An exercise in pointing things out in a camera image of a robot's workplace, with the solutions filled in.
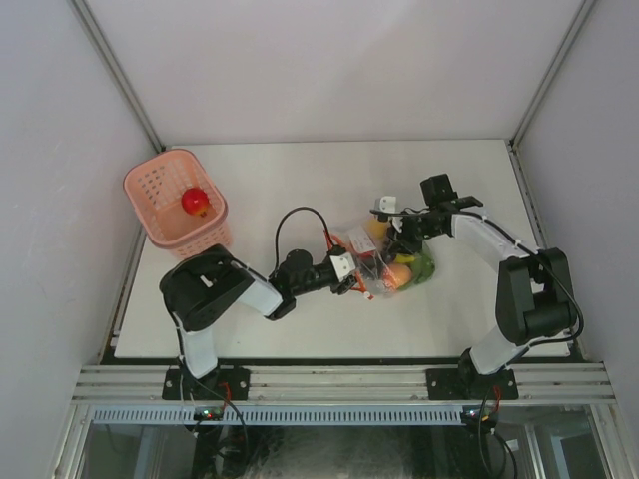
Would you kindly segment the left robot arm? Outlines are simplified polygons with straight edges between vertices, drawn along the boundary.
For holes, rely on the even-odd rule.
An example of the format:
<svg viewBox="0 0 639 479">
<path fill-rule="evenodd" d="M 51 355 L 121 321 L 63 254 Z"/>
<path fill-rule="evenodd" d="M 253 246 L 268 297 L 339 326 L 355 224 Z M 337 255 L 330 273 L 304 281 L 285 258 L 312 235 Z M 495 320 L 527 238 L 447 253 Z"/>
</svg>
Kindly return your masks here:
<svg viewBox="0 0 639 479">
<path fill-rule="evenodd" d="M 206 399 L 219 386 L 214 323 L 236 303 L 276 321 L 296 308 L 297 298 L 329 289 L 342 295 L 357 284 L 357 267 L 350 252 L 332 247 L 314 264 L 303 249 L 291 251 L 273 274 L 265 278 L 216 244 L 181 261 L 160 281 L 165 308 L 178 334 L 179 356 L 188 371 L 184 387 Z"/>
</svg>

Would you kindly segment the clear zip top bag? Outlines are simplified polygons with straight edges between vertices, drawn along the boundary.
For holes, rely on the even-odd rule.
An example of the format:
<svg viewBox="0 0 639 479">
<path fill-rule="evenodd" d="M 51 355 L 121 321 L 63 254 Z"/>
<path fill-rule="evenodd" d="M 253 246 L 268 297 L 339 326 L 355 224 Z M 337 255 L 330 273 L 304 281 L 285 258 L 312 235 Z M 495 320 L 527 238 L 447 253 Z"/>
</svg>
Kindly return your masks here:
<svg viewBox="0 0 639 479">
<path fill-rule="evenodd" d="M 394 249 L 391 243 L 391 222 L 383 239 L 373 239 L 365 229 L 365 224 L 370 218 L 375 217 L 370 216 L 358 223 L 330 229 L 327 236 L 333 244 L 350 252 L 354 259 L 358 287 L 353 291 L 361 293 L 367 299 L 374 299 L 376 296 L 392 296 L 408 290 L 401 288 L 391 291 L 385 288 L 381 279 L 383 270 L 387 265 L 395 263 L 394 259 L 398 253 L 415 255 L 426 251 L 434 259 L 428 244 L 424 241 L 423 249 Z"/>
</svg>

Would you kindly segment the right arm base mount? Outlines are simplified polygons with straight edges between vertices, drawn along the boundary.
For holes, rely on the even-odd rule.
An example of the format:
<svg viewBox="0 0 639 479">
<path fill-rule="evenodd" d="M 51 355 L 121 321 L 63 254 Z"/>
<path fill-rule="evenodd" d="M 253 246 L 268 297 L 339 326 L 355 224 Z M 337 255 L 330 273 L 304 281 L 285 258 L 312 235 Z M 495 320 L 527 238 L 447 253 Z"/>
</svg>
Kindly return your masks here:
<svg viewBox="0 0 639 479">
<path fill-rule="evenodd" d="M 430 367 L 425 370 L 430 400 L 516 400 L 519 392 L 514 372 L 505 366 L 490 374 L 480 374 L 472 363 L 470 349 L 463 351 L 454 368 Z"/>
</svg>

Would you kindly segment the red fake apple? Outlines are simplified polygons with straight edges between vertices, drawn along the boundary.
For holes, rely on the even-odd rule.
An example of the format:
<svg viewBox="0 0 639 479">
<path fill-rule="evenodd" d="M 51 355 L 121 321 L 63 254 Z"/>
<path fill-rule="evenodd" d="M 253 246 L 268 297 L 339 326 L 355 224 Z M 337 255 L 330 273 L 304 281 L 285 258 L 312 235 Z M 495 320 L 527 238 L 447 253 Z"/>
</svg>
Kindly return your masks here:
<svg viewBox="0 0 639 479">
<path fill-rule="evenodd" d="M 181 206 L 186 214 L 204 218 L 208 214 L 211 203 L 204 190 L 189 188 L 181 196 Z"/>
</svg>

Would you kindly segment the green fake lettuce leaf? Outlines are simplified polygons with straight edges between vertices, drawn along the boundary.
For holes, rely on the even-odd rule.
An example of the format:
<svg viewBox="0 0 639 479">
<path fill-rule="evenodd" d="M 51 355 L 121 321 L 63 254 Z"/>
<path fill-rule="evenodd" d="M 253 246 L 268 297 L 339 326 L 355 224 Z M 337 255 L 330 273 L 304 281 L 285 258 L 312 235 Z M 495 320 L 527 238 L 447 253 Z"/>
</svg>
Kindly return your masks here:
<svg viewBox="0 0 639 479">
<path fill-rule="evenodd" d="M 405 264 L 411 271 L 411 278 L 402 287 L 403 289 L 409 289 L 413 286 L 417 286 L 429 281 L 433 277 L 436 270 L 434 259 L 426 251 L 408 256 L 406 258 Z"/>
</svg>

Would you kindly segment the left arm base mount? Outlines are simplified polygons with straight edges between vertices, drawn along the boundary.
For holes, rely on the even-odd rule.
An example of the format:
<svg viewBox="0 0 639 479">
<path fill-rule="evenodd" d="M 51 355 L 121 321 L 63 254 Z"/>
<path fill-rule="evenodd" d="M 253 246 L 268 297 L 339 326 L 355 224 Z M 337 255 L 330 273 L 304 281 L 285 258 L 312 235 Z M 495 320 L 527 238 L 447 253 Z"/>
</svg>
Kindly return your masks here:
<svg viewBox="0 0 639 479">
<path fill-rule="evenodd" d="M 163 381 L 164 400 L 239 400 L 249 397 L 251 372 L 243 367 L 218 368 L 194 379 L 184 368 L 169 369 Z"/>
</svg>

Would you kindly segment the orange fake fruit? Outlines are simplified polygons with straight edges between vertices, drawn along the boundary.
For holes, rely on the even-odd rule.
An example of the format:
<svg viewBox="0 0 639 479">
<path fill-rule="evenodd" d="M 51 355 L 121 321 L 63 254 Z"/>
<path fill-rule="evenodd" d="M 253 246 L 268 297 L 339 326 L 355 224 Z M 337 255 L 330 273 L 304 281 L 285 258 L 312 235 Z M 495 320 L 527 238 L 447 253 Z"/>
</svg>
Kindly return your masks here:
<svg viewBox="0 0 639 479">
<path fill-rule="evenodd" d="M 381 222 L 376 218 L 370 218 L 365 224 L 365 229 L 369 235 L 376 240 L 382 240 L 386 235 L 389 222 Z"/>
</svg>

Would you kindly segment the yellow fake chili pepper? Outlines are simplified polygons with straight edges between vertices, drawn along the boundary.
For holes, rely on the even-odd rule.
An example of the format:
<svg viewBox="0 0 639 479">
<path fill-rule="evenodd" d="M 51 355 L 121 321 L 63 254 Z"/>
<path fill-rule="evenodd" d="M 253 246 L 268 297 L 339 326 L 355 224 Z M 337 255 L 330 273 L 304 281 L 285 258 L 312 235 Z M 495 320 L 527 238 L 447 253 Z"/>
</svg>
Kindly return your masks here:
<svg viewBox="0 0 639 479">
<path fill-rule="evenodd" d="M 413 254 L 398 253 L 394 259 L 395 263 L 399 264 L 412 264 L 416 261 L 416 256 Z"/>
</svg>

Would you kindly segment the orange fake peach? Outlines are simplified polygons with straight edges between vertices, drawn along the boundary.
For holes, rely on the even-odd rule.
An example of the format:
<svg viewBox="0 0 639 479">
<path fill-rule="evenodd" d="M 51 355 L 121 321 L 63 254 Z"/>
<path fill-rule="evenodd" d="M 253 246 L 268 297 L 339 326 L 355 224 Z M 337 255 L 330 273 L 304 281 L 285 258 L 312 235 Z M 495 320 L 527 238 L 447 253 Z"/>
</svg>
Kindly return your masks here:
<svg viewBox="0 0 639 479">
<path fill-rule="evenodd" d="M 411 282 L 412 271 L 406 264 L 391 263 L 383 270 L 381 279 L 388 290 L 399 290 Z"/>
</svg>

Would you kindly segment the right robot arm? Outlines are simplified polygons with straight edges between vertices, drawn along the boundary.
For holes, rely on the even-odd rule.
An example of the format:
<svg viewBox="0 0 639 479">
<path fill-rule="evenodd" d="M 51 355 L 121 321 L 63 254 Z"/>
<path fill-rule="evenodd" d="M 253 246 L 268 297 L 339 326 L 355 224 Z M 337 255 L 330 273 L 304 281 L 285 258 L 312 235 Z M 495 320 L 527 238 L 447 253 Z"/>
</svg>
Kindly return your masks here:
<svg viewBox="0 0 639 479">
<path fill-rule="evenodd" d="M 446 174 L 422 181 L 420 188 L 422 210 L 400 209 L 392 198 L 379 200 L 377 215 L 391 221 L 385 252 L 415 254 L 426 240 L 448 236 L 495 271 L 496 324 L 462 353 L 456 369 L 460 390 L 479 398 L 530 349 L 576 340 L 584 329 L 583 312 L 561 249 L 526 244 L 493 220 L 479 199 L 460 196 Z"/>
</svg>

